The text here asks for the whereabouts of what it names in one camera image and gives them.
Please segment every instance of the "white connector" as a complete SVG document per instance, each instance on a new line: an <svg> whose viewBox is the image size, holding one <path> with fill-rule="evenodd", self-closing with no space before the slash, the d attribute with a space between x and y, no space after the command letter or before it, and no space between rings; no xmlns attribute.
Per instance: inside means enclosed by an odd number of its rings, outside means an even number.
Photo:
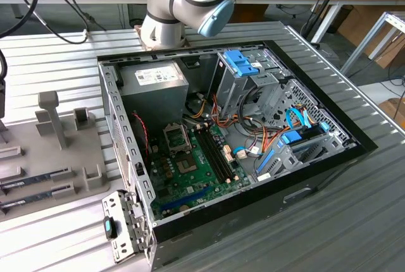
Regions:
<svg viewBox="0 0 405 272"><path fill-rule="evenodd" d="M245 159L245 158L247 158L247 155L246 155L246 151L245 151L245 150L240 150L240 151L238 151L238 152L236 153L236 156L237 156L239 159Z"/></svg>

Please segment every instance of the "electronic device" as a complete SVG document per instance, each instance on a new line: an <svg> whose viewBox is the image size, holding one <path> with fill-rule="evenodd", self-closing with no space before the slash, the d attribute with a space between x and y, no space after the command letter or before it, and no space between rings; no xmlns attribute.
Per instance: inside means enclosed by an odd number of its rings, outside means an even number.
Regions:
<svg viewBox="0 0 405 272"><path fill-rule="evenodd" d="M125 190L103 199L116 263L152 271L287 209L377 146L273 41L103 56Z"/></svg>

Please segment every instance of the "side panel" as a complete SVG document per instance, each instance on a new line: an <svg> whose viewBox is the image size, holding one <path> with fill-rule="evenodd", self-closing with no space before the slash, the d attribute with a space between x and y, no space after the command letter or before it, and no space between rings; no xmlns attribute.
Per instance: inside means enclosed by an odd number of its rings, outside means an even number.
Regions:
<svg viewBox="0 0 405 272"><path fill-rule="evenodd" d="M348 165L346 163L329 169L309 180L293 185L249 206L159 243L152 263L153 270L173 263L187 254L204 249L249 225L287 209L302 198L317 192L318 186L328 178L335 178L335 176L340 175L347 169Z"/></svg>

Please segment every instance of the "metal bracket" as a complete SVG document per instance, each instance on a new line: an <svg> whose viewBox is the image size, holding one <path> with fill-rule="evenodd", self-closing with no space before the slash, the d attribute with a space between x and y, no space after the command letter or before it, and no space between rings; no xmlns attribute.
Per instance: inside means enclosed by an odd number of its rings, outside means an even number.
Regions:
<svg viewBox="0 0 405 272"><path fill-rule="evenodd" d="M108 217L105 226L107 239L111 241L115 263L120 263L139 254L150 246L151 232L140 202L134 202L136 195L126 191L116 191L103 199L104 216ZM112 237L107 229L114 230Z"/></svg>

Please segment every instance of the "metal workbench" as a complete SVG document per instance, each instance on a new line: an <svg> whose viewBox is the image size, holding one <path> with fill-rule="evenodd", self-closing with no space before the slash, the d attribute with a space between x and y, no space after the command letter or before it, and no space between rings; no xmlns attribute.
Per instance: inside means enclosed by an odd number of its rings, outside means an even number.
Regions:
<svg viewBox="0 0 405 272"><path fill-rule="evenodd" d="M357 61L357 59L360 57L360 55L363 53L366 47L371 43L374 37L378 35L379 31L381 31L381 29L386 24L389 24L392 27L387 33L387 35L384 36L384 38L380 41L377 47L368 56L371 60L376 60L379 56L383 56L383 53L385 52L386 49L384 49L384 51L382 51L382 49L385 47L386 48L389 47L390 45L389 41L397 40L401 35L405 34L405 11L393 11L393 12L385 11L381 15L381 17L377 20L377 22L374 24L371 30L367 33L366 37L364 37L364 39L360 42L359 46L354 50L354 52L350 55L349 59L340 69L340 71L343 74L346 74L350 70L350 68ZM403 40L398 42L399 43L396 45L400 47L398 52L398 54L400 54L401 46L403 47L405 45L402 43Z"/></svg>
<svg viewBox="0 0 405 272"><path fill-rule="evenodd" d="M67 34L78 39L79 34ZM330 63L279 22L228 25L213 39L188 29L193 46L275 40L379 146L325 190L161 271L403 271L405 133ZM100 200L122 188L103 118L96 56L140 51L131 30L96 32L81 46L52 35L9 37L6 124L33 120L37 93L57 90L58 112L87 106L97 127L111 190L0 223L2 271L147 271L136 257L115 266Z"/></svg>

